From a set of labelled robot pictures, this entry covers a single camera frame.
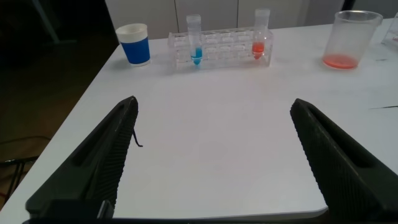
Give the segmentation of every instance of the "table surface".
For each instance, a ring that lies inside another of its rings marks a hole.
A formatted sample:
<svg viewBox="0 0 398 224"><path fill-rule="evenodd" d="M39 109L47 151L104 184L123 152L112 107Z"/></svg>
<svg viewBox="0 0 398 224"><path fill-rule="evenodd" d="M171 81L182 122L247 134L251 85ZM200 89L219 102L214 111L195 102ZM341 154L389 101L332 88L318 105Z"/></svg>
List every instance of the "table surface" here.
<svg viewBox="0 0 398 224"><path fill-rule="evenodd" d="M168 69L167 40L133 68L119 46L0 213L29 218L26 200L105 115L131 95L139 102L114 217L199 218L304 213L326 208L289 114L309 101L398 173L398 54L377 28L359 67L320 60L331 25L273 30L269 68L193 73Z"/></svg>

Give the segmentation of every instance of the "wire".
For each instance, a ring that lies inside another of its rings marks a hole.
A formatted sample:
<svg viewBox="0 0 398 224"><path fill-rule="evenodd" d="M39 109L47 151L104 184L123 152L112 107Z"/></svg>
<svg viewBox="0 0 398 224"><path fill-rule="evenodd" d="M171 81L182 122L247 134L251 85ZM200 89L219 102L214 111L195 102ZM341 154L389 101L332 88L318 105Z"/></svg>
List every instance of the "wire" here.
<svg viewBox="0 0 398 224"><path fill-rule="evenodd" d="M27 137L23 137L23 138L17 138L17 139L3 141L3 142L0 142L0 145L8 144L8 143L16 142L16 141L21 141L21 140L26 140L26 139L33 139L33 138L41 138L41 139L46 139L46 140L51 141L51 138L46 137L46 136L27 136Z"/></svg>

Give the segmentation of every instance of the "paper cup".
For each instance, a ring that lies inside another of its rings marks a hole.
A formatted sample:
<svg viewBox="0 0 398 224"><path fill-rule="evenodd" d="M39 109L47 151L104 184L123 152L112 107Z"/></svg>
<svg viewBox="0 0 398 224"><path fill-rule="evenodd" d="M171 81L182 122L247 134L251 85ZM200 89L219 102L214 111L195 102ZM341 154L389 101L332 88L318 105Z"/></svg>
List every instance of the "paper cup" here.
<svg viewBox="0 0 398 224"><path fill-rule="evenodd" d="M145 24L122 26L116 30L116 35L132 66L143 66L150 62L148 31Z"/></svg>

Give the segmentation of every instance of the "plastic beaker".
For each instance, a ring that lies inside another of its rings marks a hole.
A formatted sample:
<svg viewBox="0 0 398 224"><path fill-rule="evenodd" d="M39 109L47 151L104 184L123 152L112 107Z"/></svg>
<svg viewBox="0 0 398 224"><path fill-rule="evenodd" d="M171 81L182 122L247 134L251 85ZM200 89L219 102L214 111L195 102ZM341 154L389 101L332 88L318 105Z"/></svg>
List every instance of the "plastic beaker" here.
<svg viewBox="0 0 398 224"><path fill-rule="evenodd" d="M356 68L382 19L383 16L375 12L337 12L323 63L339 69Z"/></svg>

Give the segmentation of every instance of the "test tube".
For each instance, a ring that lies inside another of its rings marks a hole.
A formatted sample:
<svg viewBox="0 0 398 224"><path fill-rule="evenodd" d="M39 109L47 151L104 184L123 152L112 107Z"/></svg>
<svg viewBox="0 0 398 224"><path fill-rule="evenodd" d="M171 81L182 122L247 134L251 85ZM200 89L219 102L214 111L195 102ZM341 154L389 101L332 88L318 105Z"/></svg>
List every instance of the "test tube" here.
<svg viewBox="0 0 398 224"><path fill-rule="evenodd" d="M191 53L191 59L195 65L199 65L202 58L200 21L201 21L200 15L198 14L187 15L190 53Z"/></svg>
<svg viewBox="0 0 398 224"><path fill-rule="evenodd" d="M264 55L265 52L265 41L267 38L269 9L256 9L254 11L255 22L253 32L253 45L252 53L254 58L257 60Z"/></svg>

